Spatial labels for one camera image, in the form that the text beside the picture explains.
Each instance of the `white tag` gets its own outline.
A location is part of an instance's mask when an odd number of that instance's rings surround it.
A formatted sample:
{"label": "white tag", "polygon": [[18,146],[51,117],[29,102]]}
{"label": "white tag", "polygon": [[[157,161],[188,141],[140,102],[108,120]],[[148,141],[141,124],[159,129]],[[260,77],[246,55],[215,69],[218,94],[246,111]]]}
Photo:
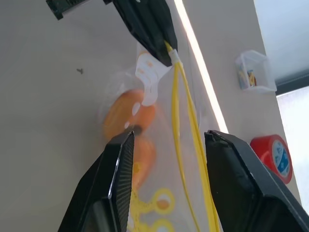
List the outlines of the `white tag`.
{"label": "white tag", "polygon": [[149,106],[155,103],[158,98],[158,83],[170,69],[171,67],[166,67],[148,52],[139,55],[135,75],[144,83],[142,105]]}

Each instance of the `orange object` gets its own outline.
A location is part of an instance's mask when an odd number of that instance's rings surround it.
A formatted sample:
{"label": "orange object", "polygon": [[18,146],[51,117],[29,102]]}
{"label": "orange object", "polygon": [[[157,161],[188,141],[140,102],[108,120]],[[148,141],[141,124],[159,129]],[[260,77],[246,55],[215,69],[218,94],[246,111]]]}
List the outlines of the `orange object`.
{"label": "orange object", "polygon": [[136,128],[138,133],[142,133],[149,127],[155,117],[155,105],[143,106],[143,99],[144,92],[139,89],[120,95],[103,121],[103,133],[107,140],[128,128]]}
{"label": "orange object", "polygon": [[132,188],[138,190],[155,163],[155,145],[143,136],[135,137]]}

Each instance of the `transparent plastic bag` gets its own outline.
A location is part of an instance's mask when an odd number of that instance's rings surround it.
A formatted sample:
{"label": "transparent plastic bag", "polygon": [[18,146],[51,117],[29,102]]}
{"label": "transparent plastic bag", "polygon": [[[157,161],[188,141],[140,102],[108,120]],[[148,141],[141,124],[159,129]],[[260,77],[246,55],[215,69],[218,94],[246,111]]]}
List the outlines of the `transparent plastic bag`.
{"label": "transparent plastic bag", "polygon": [[[136,136],[128,231],[195,232],[197,229],[183,190],[172,133],[171,92],[174,70],[171,69],[158,81],[157,99],[150,106],[142,105],[144,83],[136,77],[135,72],[136,66],[116,73],[111,78],[105,89],[108,97],[99,113],[105,142],[125,130],[134,130]],[[186,185],[199,228],[208,231],[187,98],[181,79],[179,102],[180,141]],[[207,131],[209,122],[202,108],[198,107],[197,119],[200,131]]]}

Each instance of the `black plastic part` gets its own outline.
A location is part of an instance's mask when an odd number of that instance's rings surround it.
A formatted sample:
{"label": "black plastic part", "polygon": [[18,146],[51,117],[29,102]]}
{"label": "black plastic part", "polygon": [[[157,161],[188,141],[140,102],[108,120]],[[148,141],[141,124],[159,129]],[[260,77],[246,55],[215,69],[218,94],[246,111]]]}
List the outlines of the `black plastic part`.
{"label": "black plastic part", "polygon": [[224,232],[309,232],[309,217],[243,140],[205,133],[211,193]]}
{"label": "black plastic part", "polygon": [[[58,20],[63,13],[86,0],[47,0]],[[130,33],[159,61],[171,66],[164,41],[178,49],[169,7],[165,0],[104,0],[113,2]]]}
{"label": "black plastic part", "polygon": [[134,134],[120,134],[80,180],[59,232],[126,232]]}

